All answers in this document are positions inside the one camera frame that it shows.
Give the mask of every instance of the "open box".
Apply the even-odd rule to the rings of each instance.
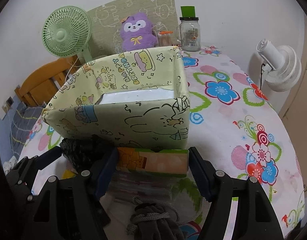
[[[185,148],[189,111],[180,50],[158,47],[85,64],[42,117],[65,138],[96,134],[117,147],[161,150]]]

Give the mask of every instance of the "fan center cap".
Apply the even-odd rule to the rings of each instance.
[[[58,41],[63,40],[65,36],[66,36],[65,30],[58,30],[57,34],[55,35],[55,37]]]

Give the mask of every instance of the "wooden chair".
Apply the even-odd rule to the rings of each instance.
[[[44,102],[48,103],[58,91],[52,78],[62,87],[65,83],[66,71],[69,71],[76,59],[77,56],[60,58],[38,68],[20,88],[15,89],[16,95],[27,106],[41,106]],[[75,66],[79,65],[80,62],[77,60]],[[77,69],[73,67],[70,73],[75,73]]]

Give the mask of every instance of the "green fan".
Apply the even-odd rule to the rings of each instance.
[[[85,62],[92,61],[88,48],[91,23],[86,12],[65,6],[49,15],[42,30],[46,49],[57,57],[71,57],[82,52]]]

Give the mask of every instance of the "fan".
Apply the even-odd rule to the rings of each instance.
[[[42,30],[46,49],[57,57],[71,57],[82,52],[85,62],[92,60],[88,41],[91,23],[86,12],[75,6],[65,6],[49,15]]]
[[[262,67],[260,85],[266,80],[273,91],[283,92],[297,83],[301,62],[292,47],[282,45],[276,48],[270,41],[263,39],[257,45],[257,52],[266,63]]]

